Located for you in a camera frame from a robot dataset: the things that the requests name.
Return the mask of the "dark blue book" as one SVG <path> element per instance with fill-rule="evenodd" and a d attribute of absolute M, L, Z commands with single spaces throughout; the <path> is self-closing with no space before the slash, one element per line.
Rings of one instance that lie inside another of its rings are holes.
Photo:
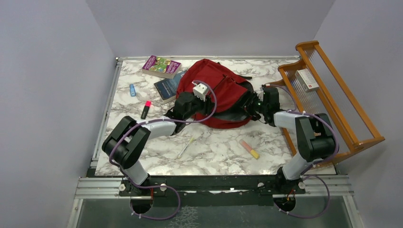
<path fill-rule="evenodd" d="M 154 87 L 164 104 L 176 99 L 176 91 L 179 82 L 186 72 L 187 70 L 179 72 L 172 79 L 165 78 L 154 83 Z"/>

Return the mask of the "red backpack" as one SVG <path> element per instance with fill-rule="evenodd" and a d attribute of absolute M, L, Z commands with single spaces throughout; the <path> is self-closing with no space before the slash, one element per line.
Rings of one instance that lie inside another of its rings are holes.
<path fill-rule="evenodd" d="M 220 63 L 202 59 L 193 64 L 181 78 L 176 98 L 182 92 L 192 92 L 193 81 L 202 81 L 210 86 L 217 96 L 215 113 L 201 122 L 210 128 L 232 129 L 246 125 L 251 116 L 245 110 L 245 103 L 253 97 L 253 86 L 245 77 L 235 74 Z M 191 118 L 198 121 L 205 115 L 196 114 Z"/>

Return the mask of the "purple green paperback book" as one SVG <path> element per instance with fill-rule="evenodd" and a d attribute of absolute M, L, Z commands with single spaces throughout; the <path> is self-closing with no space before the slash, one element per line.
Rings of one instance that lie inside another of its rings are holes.
<path fill-rule="evenodd" d="M 173 79 L 181 67 L 180 62 L 152 55 L 143 65 L 142 72 L 151 76 Z"/>

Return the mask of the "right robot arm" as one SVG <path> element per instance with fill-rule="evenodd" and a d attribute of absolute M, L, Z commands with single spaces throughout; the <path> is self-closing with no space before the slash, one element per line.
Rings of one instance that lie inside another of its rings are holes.
<path fill-rule="evenodd" d="M 294 131 L 297 153 L 280 167 L 274 187 L 286 193 L 301 180 L 301 176 L 314 165 L 330 160 L 339 151 L 339 142 L 327 114 L 309 114 L 305 111 L 280 108 L 278 86 L 262 86 L 262 93 L 252 92 L 244 110 L 252 120 L 263 118 L 272 127 Z"/>

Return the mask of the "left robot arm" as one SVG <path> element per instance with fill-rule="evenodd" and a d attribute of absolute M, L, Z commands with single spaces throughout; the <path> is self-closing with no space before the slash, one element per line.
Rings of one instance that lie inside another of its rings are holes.
<path fill-rule="evenodd" d="M 159 119 L 138 122 L 130 116 L 122 118 L 103 142 L 102 150 L 109 156 L 110 163 L 131 180 L 132 190 L 144 195 L 149 190 L 149 174 L 139 158 L 148 140 L 178 134 L 197 113 L 206 115 L 201 119 L 204 122 L 215 113 L 216 108 L 217 96 L 214 92 L 210 95 L 182 92 L 174 107 Z"/>

